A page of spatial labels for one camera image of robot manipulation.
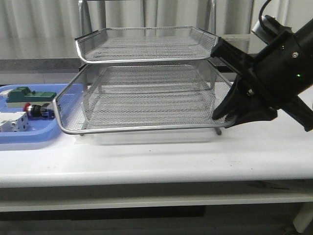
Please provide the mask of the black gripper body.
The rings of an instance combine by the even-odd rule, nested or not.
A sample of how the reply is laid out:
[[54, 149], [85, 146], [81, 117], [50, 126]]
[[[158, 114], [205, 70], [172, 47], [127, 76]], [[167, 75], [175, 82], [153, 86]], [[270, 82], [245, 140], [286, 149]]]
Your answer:
[[304, 127], [313, 128], [313, 111], [299, 94], [313, 85], [313, 40], [309, 34], [284, 32], [256, 56], [247, 84], [276, 111], [283, 110]]

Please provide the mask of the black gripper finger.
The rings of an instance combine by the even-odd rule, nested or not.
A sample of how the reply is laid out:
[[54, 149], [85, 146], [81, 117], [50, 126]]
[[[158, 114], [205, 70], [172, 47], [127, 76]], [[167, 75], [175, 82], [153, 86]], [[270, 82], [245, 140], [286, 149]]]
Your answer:
[[255, 122], [271, 121], [277, 118], [278, 113], [242, 78], [236, 78], [224, 100], [214, 110], [212, 119], [225, 118], [233, 120], [233, 126]]
[[212, 58], [219, 58], [241, 76], [250, 75], [253, 57], [224, 39], [218, 39], [216, 45], [211, 49], [210, 56]]

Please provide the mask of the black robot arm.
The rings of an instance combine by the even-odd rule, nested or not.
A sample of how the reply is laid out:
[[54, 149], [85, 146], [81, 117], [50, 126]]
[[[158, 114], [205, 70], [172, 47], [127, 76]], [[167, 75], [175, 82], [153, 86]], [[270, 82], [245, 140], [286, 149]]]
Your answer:
[[234, 125], [271, 121], [281, 109], [311, 131], [313, 111], [298, 95], [313, 85], [313, 22], [293, 33], [273, 18], [266, 19], [279, 34], [267, 38], [267, 46], [257, 55], [246, 54], [222, 38], [213, 47], [211, 56], [221, 59], [237, 77], [212, 118], [233, 118]]

